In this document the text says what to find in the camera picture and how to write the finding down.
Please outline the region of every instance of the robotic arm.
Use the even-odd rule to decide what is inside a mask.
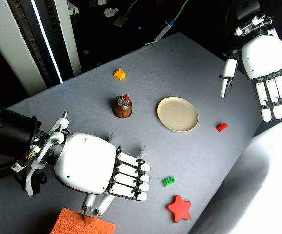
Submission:
[[[14,151],[17,154],[24,152],[23,156],[0,168],[0,173],[4,170],[9,174],[25,171],[24,187],[28,195],[33,196],[35,170],[53,164],[60,182],[87,193],[83,209],[88,217],[100,217],[116,196],[146,201],[149,189],[146,172],[150,166],[140,159],[143,150],[138,158],[134,158],[125,154],[121,147],[116,148],[96,136],[85,133],[68,135],[65,133],[69,124],[66,117],[67,112],[64,112],[49,132],[44,132],[39,129],[41,123],[35,117],[30,119],[6,109],[0,110],[0,143],[11,141],[19,146],[10,144],[5,150],[0,144],[0,153],[14,156]],[[104,198],[95,206],[96,196],[102,193]]]
[[[269,122],[273,116],[282,118],[282,41],[275,29],[267,30],[272,24],[265,15],[254,16],[237,27],[234,36],[247,41],[242,48],[229,55],[223,76],[221,97],[224,98],[232,88],[232,80],[239,57],[242,58],[247,76],[254,82],[262,118]]]

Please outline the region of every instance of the green lego brick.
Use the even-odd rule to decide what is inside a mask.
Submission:
[[[164,185],[166,187],[166,186],[169,186],[169,185],[171,185],[173,183],[176,183],[176,179],[172,176],[172,177],[169,177],[167,179],[164,179],[163,183],[164,183]]]

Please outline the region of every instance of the light strip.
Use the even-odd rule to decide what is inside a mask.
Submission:
[[[38,24],[39,24],[39,26],[40,26],[40,29],[41,29],[41,32],[42,32],[42,35],[43,35],[45,44],[46,44],[47,47],[48,47],[48,51],[49,51],[50,57],[51,57],[51,59],[52,59],[53,65],[54,65],[54,67],[55,67],[55,70],[57,71],[59,80],[60,80],[61,83],[63,83],[63,80],[62,80],[62,77],[61,77],[61,75],[60,75],[60,72],[59,72],[57,63],[55,62],[55,59],[54,59],[54,56],[53,56],[53,53],[52,53],[52,50],[51,50],[51,47],[50,47],[50,44],[49,44],[47,35],[46,35],[45,30],[44,30],[44,28],[43,28],[43,24],[42,24],[42,21],[41,21],[41,19],[40,19],[40,15],[39,15],[38,9],[37,9],[37,7],[36,7],[35,1],[34,1],[34,0],[30,0],[30,1],[31,1],[32,5],[33,5],[33,9],[34,9],[34,11],[35,11],[35,15],[36,15],[36,17],[37,17]]]

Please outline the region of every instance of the gray table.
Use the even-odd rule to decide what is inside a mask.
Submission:
[[[68,110],[71,132],[85,132],[107,139],[133,156],[145,144],[143,158],[151,165],[146,202],[116,198],[103,220],[116,224],[117,234],[184,234],[189,232],[207,203],[238,159],[261,122],[251,83],[237,72],[234,90],[220,98],[224,61],[181,33],[139,49],[86,72],[61,85],[24,100],[12,110],[35,115],[48,130]],[[123,81],[112,75],[123,69]],[[133,114],[118,119],[112,114],[116,95],[128,93]],[[182,97],[199,112],[198,126],[177,133],[165,128],[156,115],[160,100]],[[229,127],[217,132],[216,125]],[[32,198],[12,178],[0,180],[0,233],[46,233],[62,207],[80,211],[85,194],[65,188],[45,172],[48,182]],[[176,184],[162,180],[174,176]],[[191,221],[173,223],[166,205],[175,195],[192,202]]]

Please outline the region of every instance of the round plate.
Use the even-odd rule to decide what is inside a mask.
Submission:
[[[167,128],[176,132],[192,130],[199,121],[195,107],[180,97],[168,97],[157,106],[157,115]]]

